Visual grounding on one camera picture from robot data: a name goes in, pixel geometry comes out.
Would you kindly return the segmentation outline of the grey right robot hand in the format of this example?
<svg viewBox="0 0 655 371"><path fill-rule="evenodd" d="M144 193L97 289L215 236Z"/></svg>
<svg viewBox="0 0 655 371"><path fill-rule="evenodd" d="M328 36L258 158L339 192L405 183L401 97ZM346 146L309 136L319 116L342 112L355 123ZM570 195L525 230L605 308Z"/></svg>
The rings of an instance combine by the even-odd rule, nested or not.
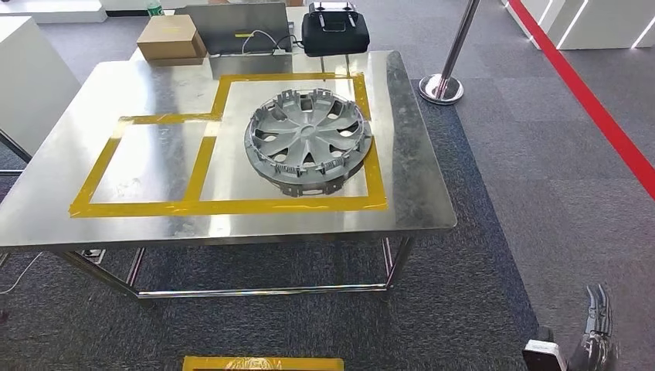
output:
<svg viewBox="0 0 655 371"><path fill-rule="evenodd" d="M568 361L568 370L614 370L613 311L601 284L587 285L589 295L585 331Z"/></svg>

